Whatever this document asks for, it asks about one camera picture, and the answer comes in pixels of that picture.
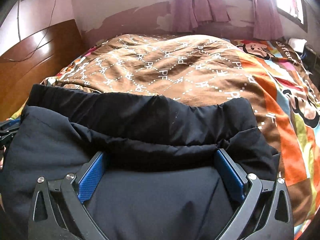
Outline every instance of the colorful bedding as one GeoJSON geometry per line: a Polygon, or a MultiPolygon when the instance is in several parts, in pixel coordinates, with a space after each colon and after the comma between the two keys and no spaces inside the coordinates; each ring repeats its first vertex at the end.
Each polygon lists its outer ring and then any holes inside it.
{"type": "Polygon", "coordinates": [[[296,239],[320,206],[319,91],[287,44],[126,34],[92,48],[43,83],[164,95],[189,106],[247,98],[259,129],[281,153],[279,176],[290,193],[296,239]]]}

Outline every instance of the wall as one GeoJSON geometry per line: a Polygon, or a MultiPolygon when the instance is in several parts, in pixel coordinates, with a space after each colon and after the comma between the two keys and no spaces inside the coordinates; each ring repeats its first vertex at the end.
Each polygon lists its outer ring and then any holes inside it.
{"type": "MultiPolygon", "coordinates": [[[[171,30],[171,0],[71,0],[77,26],[87,47],[98,40],[122,33],[167,33],[171,30]]],[[[228,39],[253,36],[253,7],[249,0],[225,0],[230,23],[211,23],[197,33],[228,39]]],[[[281,17],[286,38],[306,39],[320,52],[320,28],[313,10],[307,5],[308,33],[287,18],[281,17]]]]}
{"type": "MultiPolygon", "coordinates": [[[[21,39],[48,27],[54,0],[24,0],[20,2],[19,24],[21,39]]],[[[0,55],[19,42],[15,4],[0,27],[0,55]]],[[[71,0],[56,0],[51,25],[74,19],[71,0]]]]}

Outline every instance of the silver screw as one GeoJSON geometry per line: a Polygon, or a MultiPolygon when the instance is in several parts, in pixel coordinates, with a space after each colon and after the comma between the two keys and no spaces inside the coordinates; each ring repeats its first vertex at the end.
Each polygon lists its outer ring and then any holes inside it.
{"type": "Polygon", "coordinates": [[[75,178],[75,175],[73,173],[69,173],[66,177],[68,180],[70,179],[74,179],[75,178]]]}
{"type": "Polygon", "coordinates": [[[38,183],[42,183],[42,182],[44,182],[44,177],[40,177],[40,178],[38,179],[38,183]]]}
{"type": "Polygon", "coordinates": [[[248,174],[248,178],[249,178],[249,179],[252,179],[252,180],[256,180],[256,179],[257,179],[257,175],[256,175],[256,174],[253,174],[253,173],[249,173],[249,174],[248,174]]]}
{"type": "Polygon", "coordinates": [[[284,179],[278,178],[278,182],[279,182],[280,184],[284,184],[284,179]]]}

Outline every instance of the black pants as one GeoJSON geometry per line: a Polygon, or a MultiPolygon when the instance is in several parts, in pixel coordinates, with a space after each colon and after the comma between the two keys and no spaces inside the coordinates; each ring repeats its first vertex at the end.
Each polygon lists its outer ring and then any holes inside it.
{"type": "Polygon", "coordinates": [[[233,213],[212,168],[218,148],[247,173],[276,177],[277,151],[243,98],[189,107],[35,85],[27,105],[1,180],[5,210],[24,233],[37,178],[76,173],[97,150],[110,166],[85,205],[110,240],[214,239],[233,213]]]}

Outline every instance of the pink curtain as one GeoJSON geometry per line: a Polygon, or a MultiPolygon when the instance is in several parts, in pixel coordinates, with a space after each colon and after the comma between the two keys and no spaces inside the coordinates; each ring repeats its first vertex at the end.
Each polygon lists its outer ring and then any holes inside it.
{"type": "Polygon", "coordinates": [[[174,32],[192,32],[207,22],[228,22],[223,0],[173,0],[171,4],[174,32]]]}
{"type": "Polygon", "coordinates": [[[253,37],[260,40],[277,40],[283,36],[277,6],[273,0],[253,0],[253,37]]]}

